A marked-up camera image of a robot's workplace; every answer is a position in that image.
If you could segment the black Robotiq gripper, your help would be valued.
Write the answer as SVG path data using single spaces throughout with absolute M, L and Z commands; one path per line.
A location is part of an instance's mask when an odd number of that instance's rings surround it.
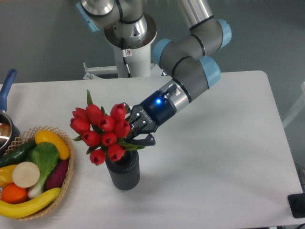
M 156 141 L 152 133 L 191 101 L 184 85 L 178 80 L 170 80 L 140 104 L 130 106 L 123 102 L 126 114 L 130 113 L 132 137 L 148 134 L 143 139 L 127 137 L 125 142 L 137 146 L 154 146 Z

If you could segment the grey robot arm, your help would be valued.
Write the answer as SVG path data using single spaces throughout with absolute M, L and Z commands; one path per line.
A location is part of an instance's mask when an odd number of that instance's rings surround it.
M 128 107 L 129 145 L 152 146 L 157 128 L 186 107 L 221 77 L 212 53 L 232 37 L 229 24 L 214 18 L 205 0 L 180 0 L 189 28 L 179 42 L 154 42 L 157 27 L 141 0 L 81 0 L 76 3 L 91 31 L 103 31 L 112 45 L 120 78 L 148 77 L 155 62 L 171 80 L 138 105 Z

